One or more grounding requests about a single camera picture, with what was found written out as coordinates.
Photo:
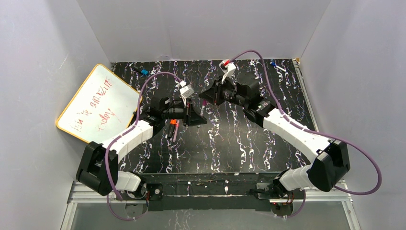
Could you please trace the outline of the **green white marker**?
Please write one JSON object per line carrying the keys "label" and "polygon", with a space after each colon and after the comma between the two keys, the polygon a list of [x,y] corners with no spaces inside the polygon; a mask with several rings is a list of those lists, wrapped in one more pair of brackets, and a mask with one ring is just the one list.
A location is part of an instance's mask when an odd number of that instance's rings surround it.
{"label": "green white marker", "polygon": [[200,112],[200,116],[202,116],[202,117],[204,115],[204,110],[205,110],[205,105],[202,105],[201,112]]}

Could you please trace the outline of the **pink marker pen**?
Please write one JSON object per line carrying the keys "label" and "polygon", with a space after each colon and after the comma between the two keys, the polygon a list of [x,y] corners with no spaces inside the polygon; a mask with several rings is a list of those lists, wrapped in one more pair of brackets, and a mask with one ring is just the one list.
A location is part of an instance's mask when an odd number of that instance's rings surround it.
{"label": "pink marker pen", "polygon": [[176,137],[177,137],[177,133],[178,133],[178,129],[179,129],[179,124],[180,124],[180,121],[177,120],[177,121],[176,121],[176,125],[175,125],[174,134],[173,134],[173,137],[172,137],[172,141],[173,141],[173,142],[176,141]]}

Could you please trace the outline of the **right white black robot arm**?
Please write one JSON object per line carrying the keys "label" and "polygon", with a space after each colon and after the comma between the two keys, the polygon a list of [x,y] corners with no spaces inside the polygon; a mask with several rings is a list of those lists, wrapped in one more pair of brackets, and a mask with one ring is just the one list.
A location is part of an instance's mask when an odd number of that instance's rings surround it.
{"label": "right white black robot arm", "polygon": [[346,143],[312,134],[300,123],[286,120],[274,101],[261,96],[253,75],[236,83],[217,77],[199,97],[213,105],[229,102],[243,107],[249,121],[277,134],[306,156],[310,165],[285,170],[273,179],[272,189],[280,195],[306,187],[329,192],[350,170]]}

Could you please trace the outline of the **orange black marker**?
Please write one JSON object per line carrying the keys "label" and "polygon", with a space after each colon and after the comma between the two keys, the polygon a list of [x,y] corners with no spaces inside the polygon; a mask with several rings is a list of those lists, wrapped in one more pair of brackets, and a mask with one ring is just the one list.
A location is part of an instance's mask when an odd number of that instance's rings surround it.
{"label": "orange black marker", "polygon": [[167,138],[167,139],[171,139],[171,138],[173,137],[174,132],[175,132],[175,127],[176,127],[175,124],[172,124],[172,123],[171,123],[171,124],[169,125],[168,130],[167,130],[167,134],[166,134],[166,138]]}

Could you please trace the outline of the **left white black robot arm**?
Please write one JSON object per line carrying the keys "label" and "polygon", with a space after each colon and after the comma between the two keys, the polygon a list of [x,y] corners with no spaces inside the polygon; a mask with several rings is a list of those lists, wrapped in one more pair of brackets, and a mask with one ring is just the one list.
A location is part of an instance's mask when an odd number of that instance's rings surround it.
{"label": "left white black robot arm", "polygon": [[191,127],[207,124],[207,119],[194,109],[191,99],[184,102],[181,98],[153,98],[136,126],[129,126],[110,140],[92,141],[86,146],[76,180],[101,196],[114,189],[143,196],[145,180],[136,173],[120,171],[118,164],[134,148],[158,134],[167,120],[173,119]]}

